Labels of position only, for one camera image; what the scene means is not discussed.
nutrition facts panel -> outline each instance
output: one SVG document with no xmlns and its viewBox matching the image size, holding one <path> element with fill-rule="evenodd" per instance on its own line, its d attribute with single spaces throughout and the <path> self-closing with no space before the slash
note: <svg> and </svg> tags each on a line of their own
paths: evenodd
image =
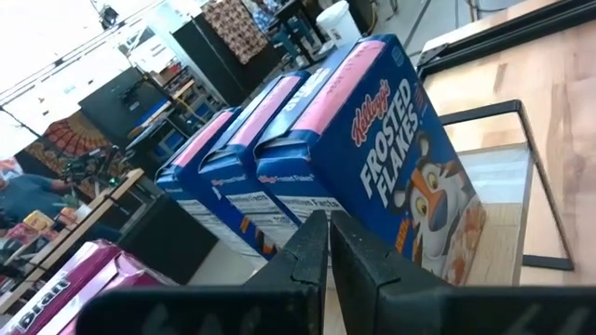
<svg viewBox="0 0 596 335">
<path fill-rule="evenodd" d="M 323 196 L 278 196 L 286 207 L 300 219 L 302 223 L 315 210 L 325 210 L 327 218 L 330 217 L 332 210 L 344 210 L 342 205 L 332 197 Z"/>
<path fill-rule="evenodd" d="M 298 230 L 298 226 L 264 192 L 228 195 L 227 199 L 280 247 L 285 246 Z"/>
</svg>

cereal box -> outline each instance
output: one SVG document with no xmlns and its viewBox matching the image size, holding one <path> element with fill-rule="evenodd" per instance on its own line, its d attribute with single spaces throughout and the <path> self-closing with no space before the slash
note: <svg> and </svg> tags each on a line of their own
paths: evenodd
<svg viewBox="0 0 596 335">
<path fill-rule="evenodd" d="M 199 175 L 283 247 L 298 229 L 298 219 L 255 176 L 254 146 L 269 122 L 309 76 L 284 74 L 270 82 L 243 113 L 250 114 L 225 131 L 203 159 Z"/>
<path fill-rule="evenodd" d="M 122 249 L 87 242 L 10 321 L 2 334 L 66 334 L 81 308 L 101 291 L 122 286 L 175 285 Z"/>
<path fill-rule="evenodd" d="M 360 40 L 296 114 L 257 152 L 257 176 L 279 201 L 302 219 L 341 207 L 462 284 L 484 211 L 397 37 Z"/>
<path fill-rule="evenodd" d="M 231 125 L 241 123 L 250 114 L 248 110 L 231 108 L 213 116 L 200 133 L 160 169 L 156 184 L 224 244 L 260 268 L 276 254 L 275 244 L 209 182 L 198 176 L 198 166 L 213 143 Z"/>
</svg>

black bracket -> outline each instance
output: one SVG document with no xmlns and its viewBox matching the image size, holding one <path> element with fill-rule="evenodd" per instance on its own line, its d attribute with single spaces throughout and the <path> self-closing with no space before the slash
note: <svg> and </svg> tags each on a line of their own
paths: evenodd
<svg viewBox="0 0 596 335">
<path fill-rule="evenodd" d="M 418 76 L 428 75 L 489 56 L 535 39 L 596 19 L 596 0 L 561 0 L 454 41 L 440 58 L 422 64 Z"/>
<path fill-rule="evenodd" d="M 439 58 L 441 53 L 444 52 L 449 47 L 448 43 L 442 44 L 437 47 L 433 47 L 429 50 L 424 51 L 420 54 L 420 58 L 418 59 L 418 64 L 416 67 L 418 69 L 422 68 L 423 66 L 427 65 L 431 61 L 436 58 Z"/>
<path fill-rule="evenodd" d="M 575 269 L 575 265 L 573 262 L 571 247 L 569 246 L 569 240 L 562 226 L 561 213 L 557 208 L 554 195 L 552 193 L 552 190 L 550 189 L 547 171 L 545 170 L 544 164 L 542 163 L 542 159 L 540 158 L 538 148 L 535 144 L 534 135 L 530 127 L 530 122 L 527 119 L 522 102 L 519 100 L 509 100 L 463 112 L 446 114 L 440 116 L 440 121 L 444 126 L 449 126 L 456 123 L 473 121 L 509 113 L 515 113 L 520 119 L 523 135 L 525 136 L 525 139 L 527 141 L 528 149 L 530 150 L 530 155 L 536 167 L 536 171 L 538 172 L 538 177 L 540 179 L 540 183 L 542 184 L 542 188 L 544 189 L 547 201 L 549 202 L 550 211 L 552 212 L 552 217 L 555 220 L 555 225 L 559 232 L 559 236 L 561 237 L 562 246 L 565 251 L 564 258 L 523 255 L 521 263 L 525 266 L 548 268 L 562 271 L 573 271 Z"/>
</svg>

patterned tapestry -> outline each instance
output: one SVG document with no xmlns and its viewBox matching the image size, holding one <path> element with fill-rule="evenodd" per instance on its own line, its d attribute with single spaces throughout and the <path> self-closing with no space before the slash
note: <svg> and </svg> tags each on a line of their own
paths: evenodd
<svg viewBox="0 0 596 335">
<path fill-rule="evenodd" d="M 64 166 L 74 157 L 111 145 L 81 112 L 76 112 L 51 124 L 44 133 L 44 139 L 33 142 L 25 151 L 61 174 Z M 114 158 L 109 169 L 111 176 L 120 176 L 132 168 L 130 164 L 122 162 L 122 158 L 121 154 Z M 95 197 L 93 185 L 88 180 L 83 181 L 78 188 L 91 199 Z"/>
<path fill-rule="evenodd" d="M 248 63 L 267 46 L 267 39 L 240 0 L 212 1 L 202 9 L 205 20 L 242 64 Z"/>
</svg>

frosted flakes box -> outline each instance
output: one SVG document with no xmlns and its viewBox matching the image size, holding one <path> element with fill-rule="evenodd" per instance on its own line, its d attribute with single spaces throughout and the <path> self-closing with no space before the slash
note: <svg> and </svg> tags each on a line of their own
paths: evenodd
<svg viewBox="0 0 596 335">
<path fill-rule="evenodd" d="M 230 108 L 213 116 L 160 169 L 156 184 L 230 249 L 260 268 L 276 254 L 275 244 L 208 181 L 198 176 L 198 166 L 213 143 L 250 114 L 250 110 Z"/>
<path fill-rule="evenodd" d="M 203 159 L 199 175 L 246 215 L 279 247 L 298 229 L 298 219 L 265 189 L 255 176 L 253 149 L 271 120 L 308 78 L 301 71 L 272 80 L 249 103 Z"/>
<path fill-rule="evenodd" d="M 343 208 L 404 257 L 463 284 L 485 213 L 395 35 L 360 40 L 257 175 L 301 218 Z"/>
</svg>

